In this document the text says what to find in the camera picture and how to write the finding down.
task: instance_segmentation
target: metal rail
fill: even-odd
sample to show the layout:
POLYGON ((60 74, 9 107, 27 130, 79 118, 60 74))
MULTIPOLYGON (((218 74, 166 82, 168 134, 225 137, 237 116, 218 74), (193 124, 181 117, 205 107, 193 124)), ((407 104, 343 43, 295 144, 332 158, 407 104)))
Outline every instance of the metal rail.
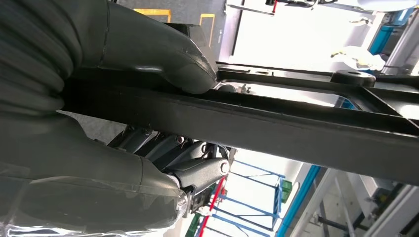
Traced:
POLYGON ((359 110, 217 90, 192 95, 161 86, 158 75, 114 71, 68 80, 64 110, 419 185, 419 117, 400 115, 406 105, 419 106, 419 94, 409 92, 419 91, 417 78, 378 77, 376 87, 394 89, 387 90, 330 83, 326 73, 276 70, 287 75, 278 77, 247 68, 220 68, 219 81, 337 94, 359 110))

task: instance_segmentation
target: transparent plastic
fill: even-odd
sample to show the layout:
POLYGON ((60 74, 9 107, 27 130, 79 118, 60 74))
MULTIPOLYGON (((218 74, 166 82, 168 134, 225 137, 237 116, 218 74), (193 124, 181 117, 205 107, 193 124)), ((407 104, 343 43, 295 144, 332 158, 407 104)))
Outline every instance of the transparent plastic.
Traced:
POLYGON ((187 208, 178 189, 76 177, 30 180, 2 176, 2 166, 2 237, 142 236, 173 227, 187 208))
POLYGON ((334 61, 344 62, 356 70, 382 70, 385 61, 380 55, 372 55, 358 46, 347 46, 331 54, 334 61))

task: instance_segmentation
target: metal bolt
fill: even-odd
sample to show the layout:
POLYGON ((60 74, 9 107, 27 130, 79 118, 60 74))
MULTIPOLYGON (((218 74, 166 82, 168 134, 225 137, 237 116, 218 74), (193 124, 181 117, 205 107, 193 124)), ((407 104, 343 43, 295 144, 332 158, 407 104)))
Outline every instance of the metal bolt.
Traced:
POLYGON ((176 136, 176 142, 178 144, 182 144, 185 141, 185 138, 183 138, 182 136, 176 136))
POLYGON ((230 171, 230 164, 228 161, 223 160, 220 164, 220 172, 222 175, 226 175, 230 171))
POLYGON ((150 130, 150 129, 143 129, 143 134, 144 134, 145 136, 150 136, 152 132, 153 132, 153 130, 150 130))

